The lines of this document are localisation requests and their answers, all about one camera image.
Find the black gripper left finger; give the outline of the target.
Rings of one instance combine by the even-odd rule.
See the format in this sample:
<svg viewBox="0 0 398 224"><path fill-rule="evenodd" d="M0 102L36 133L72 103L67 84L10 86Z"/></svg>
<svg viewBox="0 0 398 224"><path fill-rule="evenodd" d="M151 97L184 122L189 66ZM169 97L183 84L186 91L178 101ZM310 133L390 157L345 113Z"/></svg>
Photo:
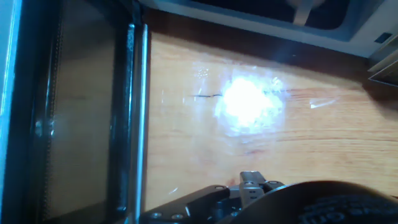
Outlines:
<svg viewBox="0 0 398 224"><path fill-rule="evenodd" d="M140 224L227 223L242 209L239 187L211 185L142 213Z"/></svg>

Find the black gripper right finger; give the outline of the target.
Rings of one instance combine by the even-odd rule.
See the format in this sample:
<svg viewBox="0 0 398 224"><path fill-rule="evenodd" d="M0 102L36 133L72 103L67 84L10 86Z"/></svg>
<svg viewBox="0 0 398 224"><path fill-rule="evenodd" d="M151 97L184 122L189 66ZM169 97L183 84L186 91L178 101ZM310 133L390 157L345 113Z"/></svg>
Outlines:
<svg viewBox="0 0 398 224"><path fill-rule="evenodd" d="M266 180L258 171L244 171L239 176L239 194L243 208L263 197L266 193L284 186L282 182Z"/></svg>

